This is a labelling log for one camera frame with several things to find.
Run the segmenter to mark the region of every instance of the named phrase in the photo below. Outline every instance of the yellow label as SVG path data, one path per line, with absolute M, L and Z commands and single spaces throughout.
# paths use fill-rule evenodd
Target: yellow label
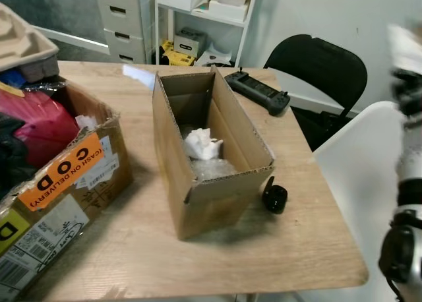
M 2 89 L 3 91 L 6 91 L 10 94 L 13 94 L 14 96 L 18 96 L 20 98 L 24 98 L 24 92 L 22 90 L 13 88 L 12 86 L 8 86 L 7 84 L 4 84 L 2 82 L 0 82 L 0 89 Z
M 19 195 L 19 200 L 33 212 L 45 208 L 103 157 L 104 152 L 98 135 L 93 133 L 67 155 L 55 160 L 34 188 Z
M 0 254 L 18 239 L 29 227 L 29 223 L 12 208 L 0 220 Z

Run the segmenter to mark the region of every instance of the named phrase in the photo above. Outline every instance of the bubble wrap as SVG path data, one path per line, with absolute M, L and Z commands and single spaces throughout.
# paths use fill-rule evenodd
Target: bubble wrap
M 237 173 L 233 165 L 225 159 L 193 160 L 192 164 L 193 171 L 201 181 Z

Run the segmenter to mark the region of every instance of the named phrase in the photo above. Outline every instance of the cardboard box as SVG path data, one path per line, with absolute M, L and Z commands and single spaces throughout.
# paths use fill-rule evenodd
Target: cardboard box
M 224 78 L 209 73 L 157 77 L 152 98 L 155 147 L 173 223 L 180 239 L 235 224 L 274 159 Z M 222 139 L 222 158 L 236 175 L 199 181 L 183 147 L 178 125 L 211 128 Z
M 184 27 L 174 36 L 174 50 L 192 57 L 200 57 L 205 50 L 206 34 Z
M 95 116 L 73 143 L 0 202 L 0 299 L 13 300 L 132 181 L 118 115 L 68 82 L 53 99 Z
M 174 51 L 173 43 L 166 40 L 162 47 L 164 49 L 164 55 L 169 59 L 169 65 L 171 66 L 192 66 L 195 58 L 184 53 Z

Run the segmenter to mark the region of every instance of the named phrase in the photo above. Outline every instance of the white chair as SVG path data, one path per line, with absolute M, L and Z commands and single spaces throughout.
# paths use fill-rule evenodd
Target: white chair
M 365 259 L 369 281 L 361 287 L 299 292 L 304 301 L 395 301 L 378 269 L 378 259 L 397 206 L 395 169 L 402 148 L 403 120 L 392 102 L 375 103 L 314 151 Z

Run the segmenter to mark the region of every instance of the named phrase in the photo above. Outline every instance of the black cap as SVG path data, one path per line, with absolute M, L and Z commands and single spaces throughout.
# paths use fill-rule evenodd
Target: black cap
M 274 176 L 269 178 L 264 193 L 262 194 L 262 202 L 265 208 L 274 214 L 281 214 L 286 207 L 287 190 L 279 185 L 272 185 Z

